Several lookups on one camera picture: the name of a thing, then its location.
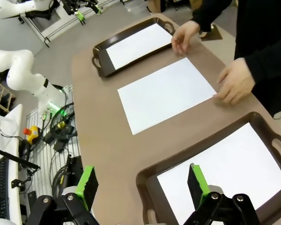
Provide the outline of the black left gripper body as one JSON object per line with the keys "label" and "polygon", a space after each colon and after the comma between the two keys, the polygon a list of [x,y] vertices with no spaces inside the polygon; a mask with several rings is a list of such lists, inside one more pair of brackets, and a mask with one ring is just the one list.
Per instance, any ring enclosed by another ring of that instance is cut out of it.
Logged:
{"label": "black left gripper body", "polygon": [[63,9],[68,15],[73,15],[76,11],[76,2],[75,0],[61,0],[63,4]]}

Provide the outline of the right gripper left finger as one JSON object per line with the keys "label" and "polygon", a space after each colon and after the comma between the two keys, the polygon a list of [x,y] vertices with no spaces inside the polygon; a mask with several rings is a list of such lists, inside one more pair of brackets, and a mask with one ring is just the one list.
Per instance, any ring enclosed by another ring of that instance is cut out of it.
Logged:
{"label": "right gripper left finger", "polygon": [[97,225],[99,222],[91,213],[98,189],[98,181],[93,166],[87,166],[74,192],[54,199],[49,195],[37,198],[27,225],[62,225],[73,222],[76,225]]}

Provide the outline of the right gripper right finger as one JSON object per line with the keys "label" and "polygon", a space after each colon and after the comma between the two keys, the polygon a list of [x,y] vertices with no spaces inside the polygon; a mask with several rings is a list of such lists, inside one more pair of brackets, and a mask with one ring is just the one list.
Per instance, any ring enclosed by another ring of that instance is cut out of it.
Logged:
{"label": "right gripper right finger", "polygon": [[211,191],[199,165],[190,164],[187,184],[195,211],[186,225],[210,225],[214,221],[224,225],[259,225],[253,204],[246,194],[232,198]]}

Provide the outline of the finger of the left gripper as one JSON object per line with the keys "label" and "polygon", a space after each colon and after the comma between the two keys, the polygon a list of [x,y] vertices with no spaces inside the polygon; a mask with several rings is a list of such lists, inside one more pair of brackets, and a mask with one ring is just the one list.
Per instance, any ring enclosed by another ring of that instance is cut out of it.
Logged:
{"label": "finger of the left gripper", "polygon": [[82,24],[82,25],[85,25],[85,17],[84,15],[80,12],[80,11],[76,11],[74,13],[74,15],[78,18],[79,22]]}
{"label": "finger of the left gripper", "polygon": [[103,13],[104,8],[98,5],[97,0],[85,0],[86,7],[92,9],[95,13]]}

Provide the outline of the person's right hand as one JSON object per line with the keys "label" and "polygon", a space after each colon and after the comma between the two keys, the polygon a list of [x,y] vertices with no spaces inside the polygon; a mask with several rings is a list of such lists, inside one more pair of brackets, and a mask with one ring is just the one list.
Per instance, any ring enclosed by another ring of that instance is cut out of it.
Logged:
{"label": "person's right hand", "polygon": [[199,24],[192,20],[178,27],[171,40],[173,51],[178,55],[187,54],[190,39],[194,37],[199,30]]}

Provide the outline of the person's left hand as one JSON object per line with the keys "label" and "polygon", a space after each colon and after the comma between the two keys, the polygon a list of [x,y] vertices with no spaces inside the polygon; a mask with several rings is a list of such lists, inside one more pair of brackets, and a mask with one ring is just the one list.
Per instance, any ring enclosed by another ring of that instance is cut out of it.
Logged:
{"label": "person's left hand", "polygon": [[234,60],[218,77],[221,85],[214,98],[226,104],[235,104],[251,93],[255,80],[244,58]]}

